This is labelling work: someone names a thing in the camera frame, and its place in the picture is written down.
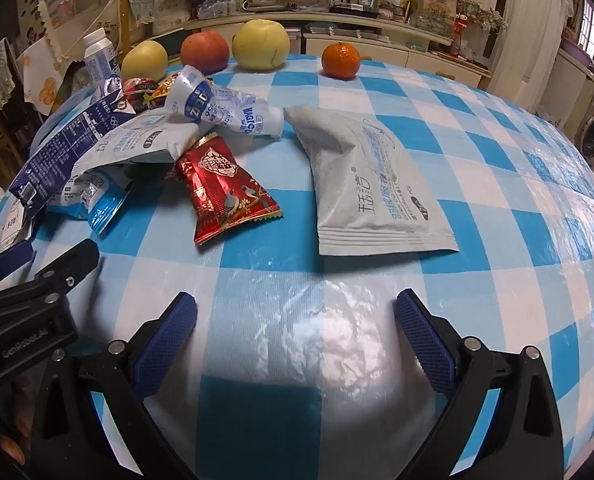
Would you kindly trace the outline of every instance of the blue and white checkered tablecloth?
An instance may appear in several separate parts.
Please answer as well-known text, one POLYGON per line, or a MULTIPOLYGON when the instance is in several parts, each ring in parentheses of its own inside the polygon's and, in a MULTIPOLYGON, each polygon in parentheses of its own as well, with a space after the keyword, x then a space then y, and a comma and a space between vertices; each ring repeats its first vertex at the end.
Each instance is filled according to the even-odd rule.
MULTIPOLYGON (((178 291, 195 296, 194 335, 146 403, 200 478, 390 480, 441 405, 395 328, 392 301, 411 287, 463 336, 541 349, 570 464, 594 433, 591 170, 554 127, 485 92, 377 62, 351 82, 319 67, 310 56, 275 73, 231 63, 214 80, 277 106, 376 117, 410 150, 459 253, 319 256, 310 166, 291 127, 279 140, 232 133, 235 158, 285 218, 198 250, 183 183, 134 190, 95 238, 99 270, 69 295, 78 326, 103 342, 128 339, 178 291)), ((86 222, 46 216, 30 273, 1 286, 88 236, 86 222)), ((495 398, 459 466, 474 459, 495 398)))

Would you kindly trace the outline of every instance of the washing machine door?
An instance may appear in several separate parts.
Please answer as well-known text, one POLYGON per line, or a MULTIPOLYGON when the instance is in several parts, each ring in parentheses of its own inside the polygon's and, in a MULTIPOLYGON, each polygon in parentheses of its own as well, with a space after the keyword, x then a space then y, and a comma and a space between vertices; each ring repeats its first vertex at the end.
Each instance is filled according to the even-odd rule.
POLYGON ((578 148, 585 158, 594 157, 594 115, 584 125, 578 148))

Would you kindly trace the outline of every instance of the blue gripper pad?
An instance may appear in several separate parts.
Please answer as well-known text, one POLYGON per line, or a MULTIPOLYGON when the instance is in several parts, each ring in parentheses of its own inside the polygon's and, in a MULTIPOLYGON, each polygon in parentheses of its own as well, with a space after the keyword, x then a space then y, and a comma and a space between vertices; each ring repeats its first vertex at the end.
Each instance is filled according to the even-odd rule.
POLYGON ((132 365, 132 391, 141 400, 157 393, 177 352, 197 324, 196 303, 186 292, 174 298, 166 313, 132 365))
POLYGON ((32 244, 28 240, 23 240, 0 253, 0 281, 32 260, 33 254, 32 244))
POLYGON ((432 389, 451 398, 456 389, 455 361, 407 291, 397 296, 395 321, 406 334, 432 389))

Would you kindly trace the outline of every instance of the white curtain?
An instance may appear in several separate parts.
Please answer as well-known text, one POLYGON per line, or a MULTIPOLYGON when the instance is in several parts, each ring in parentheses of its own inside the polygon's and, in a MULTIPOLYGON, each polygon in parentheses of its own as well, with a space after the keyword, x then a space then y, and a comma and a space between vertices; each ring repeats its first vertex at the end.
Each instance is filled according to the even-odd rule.
POLYGON ((557 56, 573 0, 508 0, 488 91, 534 112, 557 56))

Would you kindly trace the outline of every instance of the drawer handle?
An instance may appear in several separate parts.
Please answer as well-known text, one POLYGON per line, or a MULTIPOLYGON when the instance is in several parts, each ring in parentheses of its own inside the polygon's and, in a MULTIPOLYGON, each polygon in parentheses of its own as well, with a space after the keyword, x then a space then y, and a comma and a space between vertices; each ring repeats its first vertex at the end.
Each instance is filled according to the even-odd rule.
POLYGON ((441 77, 445 77, 446 79, 451 79, 452 81, 455 81, 456 77, 450 74, 446 74, 444 72, 435 72, 435 75, 439 75, 441 77))

